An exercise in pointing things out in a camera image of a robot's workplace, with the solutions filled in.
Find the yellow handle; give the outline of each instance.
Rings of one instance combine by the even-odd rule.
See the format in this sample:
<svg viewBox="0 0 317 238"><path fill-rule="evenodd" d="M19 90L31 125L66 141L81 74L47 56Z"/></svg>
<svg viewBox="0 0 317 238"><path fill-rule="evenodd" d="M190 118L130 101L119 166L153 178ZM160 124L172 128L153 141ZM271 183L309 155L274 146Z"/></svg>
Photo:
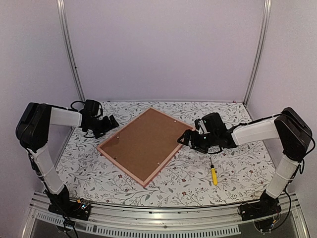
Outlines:
<svg viewBox="0 0 317 238"><path fill-rule="evenodd" d="M218 184L216 170L214 168L211 169L212 182L214 185Z"/></svg>

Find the table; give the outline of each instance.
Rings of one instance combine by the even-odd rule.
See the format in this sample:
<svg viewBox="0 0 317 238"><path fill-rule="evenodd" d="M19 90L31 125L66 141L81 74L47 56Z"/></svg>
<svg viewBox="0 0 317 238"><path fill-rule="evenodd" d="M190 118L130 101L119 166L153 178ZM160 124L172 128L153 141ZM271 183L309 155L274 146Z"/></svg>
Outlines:
<svg viewBox="0 0 317 238"><path fill-rule="evenodd" d="M192 125L195 119L211 112L218 112L230 126L251 120L241 103L104 102L102 106L104 115L114 115L120 127L148 107ZM96 149L119 128L99 139L84 138L80 128L74 130L56 168L72 197L155 207L230 204L259 199L275 171L262 141L224 149L216 155L183 146L158 176L142 188ZM217 186L211 179L210 157L217 171Z"/></svg>

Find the white wall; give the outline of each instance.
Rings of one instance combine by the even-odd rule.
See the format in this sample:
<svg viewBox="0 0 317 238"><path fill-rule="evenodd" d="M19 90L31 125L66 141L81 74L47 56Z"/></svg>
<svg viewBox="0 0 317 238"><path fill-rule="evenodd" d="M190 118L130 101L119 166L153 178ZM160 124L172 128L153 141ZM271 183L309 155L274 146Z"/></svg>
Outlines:
<svg viewBox="0 0 317 238"><path fill-rule="evenodd" d="M56 0L0 1L0 237L16 238L39 180L15 127L29 102L68 106L77 99ZM53 157L68 128L50 134Z"/></svg>
<svg viewBox="0 0 317 238"><path fill-rule="evenodd" d="M248 108L260 118L291 106L317 133L317 1L274 0L262 61ZM276 163L278 141L267 143ZM292 183L311 237L317 237L317 150Z"/></svg>
<svg viewBox="0 0 317 238"><path fill-rule="evenodd" d="M242 101L263 0L68 0L85 96Z"/></svg>

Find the floral tablecloth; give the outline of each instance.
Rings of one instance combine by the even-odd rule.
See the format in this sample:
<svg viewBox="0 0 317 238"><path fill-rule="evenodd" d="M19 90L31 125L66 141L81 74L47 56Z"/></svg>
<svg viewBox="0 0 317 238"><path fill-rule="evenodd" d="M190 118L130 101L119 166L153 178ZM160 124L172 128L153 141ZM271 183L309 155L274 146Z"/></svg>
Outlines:
<svg viewBox="0 0 317 238"><path fill-rule="evenodd" d="M250 121L240 103L203 102L106 102L104 115L114 115L120 127L148 107L194 125L194 120L218 112L229 125ZM217 155L196 152L187 146L146 187L114 166L96 149L119 128L94 139L74 130L57 165L57 172L73 197L94 202L139 206L203 206L258 199L275 171L262 141L224 149ZM218 185L212 183L210 158Z"/></svg>

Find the yellow screwdriver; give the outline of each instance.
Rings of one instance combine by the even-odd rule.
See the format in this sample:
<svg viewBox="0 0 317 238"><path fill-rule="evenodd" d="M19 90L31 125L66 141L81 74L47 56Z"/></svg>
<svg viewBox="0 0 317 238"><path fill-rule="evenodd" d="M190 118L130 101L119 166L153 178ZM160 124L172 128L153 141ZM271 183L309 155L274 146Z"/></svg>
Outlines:
<svg viewBox="0 0 317 238"><path fill-rule="evenodd" d="M218 184L218 180L217 180L217 175L216 175L216 170L213 166L213 164L211 163L211 177L212 177L212 182L214 185Z"/></svg>

